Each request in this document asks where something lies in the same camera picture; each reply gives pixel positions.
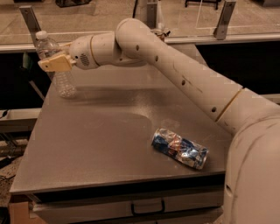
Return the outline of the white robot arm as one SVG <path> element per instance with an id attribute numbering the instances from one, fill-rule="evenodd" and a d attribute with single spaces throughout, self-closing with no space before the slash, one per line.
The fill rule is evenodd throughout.
<path id="1" fill-rule="evenodd" d="M 280 106 L 168 46 L 127 18 L 114 33 L 77 38 L 38 64 L 46 72 L 146 61 L 233 135 L 223 224 L 280 224 Z"/>

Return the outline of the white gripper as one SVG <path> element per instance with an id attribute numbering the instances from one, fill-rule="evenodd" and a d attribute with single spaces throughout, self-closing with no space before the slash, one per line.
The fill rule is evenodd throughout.
<path id="1" fill-rule="evenodd" d="M 60 44 L 62 49 L 69 48 L 69 55 L 53 55 L 50 58 L 38 62 L 40 68 L 45 72 L 67 72 L 71 71 L 73 65 L 83 70 L 96 69 L 99 65 L 95 62 L 91 41 L 93 37 L 88 35 L 79 37 L 73 42 Z"/>

